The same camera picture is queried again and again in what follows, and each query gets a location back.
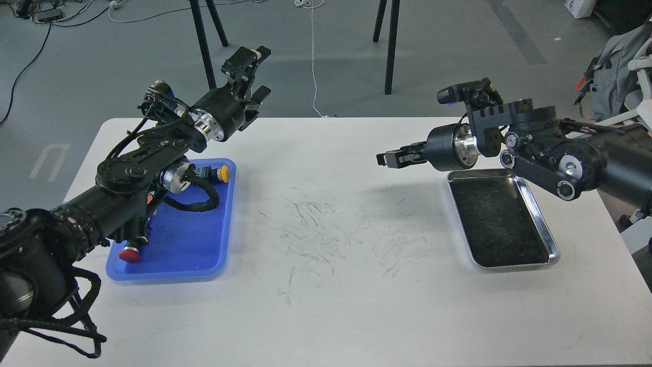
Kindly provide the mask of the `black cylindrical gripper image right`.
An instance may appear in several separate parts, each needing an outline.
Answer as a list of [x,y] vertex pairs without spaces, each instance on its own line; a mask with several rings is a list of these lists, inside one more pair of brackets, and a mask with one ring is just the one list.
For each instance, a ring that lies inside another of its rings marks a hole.
[[391,169],[403,169],[428,161],[436,170],[443,172],[466,170],[473,168],[481,155],[476,143],[468,124],[449,124],[431,130],[426,143],[414,143],[379,153],[376,160],[378,165]]

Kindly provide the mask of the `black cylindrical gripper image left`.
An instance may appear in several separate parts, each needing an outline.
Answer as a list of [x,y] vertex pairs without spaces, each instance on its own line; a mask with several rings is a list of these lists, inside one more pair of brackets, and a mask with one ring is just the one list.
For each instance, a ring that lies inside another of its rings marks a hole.
[[242,106],[233,95],[250,95],[258,66],[270,56],[265,46],[250,49],[241,46],[221,66],[228,77],[228,88],[209,90],[191,107],[194,128],[207,141],[225,142],[237,130],[242,132],[259,117],[262,102],[271,94],[270,88],[260,86],[250,100]]

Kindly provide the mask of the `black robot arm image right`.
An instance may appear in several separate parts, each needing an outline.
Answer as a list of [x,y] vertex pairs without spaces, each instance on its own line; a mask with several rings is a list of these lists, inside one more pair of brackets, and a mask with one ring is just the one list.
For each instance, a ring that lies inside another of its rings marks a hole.
[[378,165],[430,163],[447,172],[498,156],[503,167],[563,200],[599,189],[650,216],[650,135],[642,125],[559,119],[553,106],[535,108],[529,98],[504,103],[487,77],[444,88],[437,100],[463,102],[468,123],[433,128],[423,142],[379,153]]

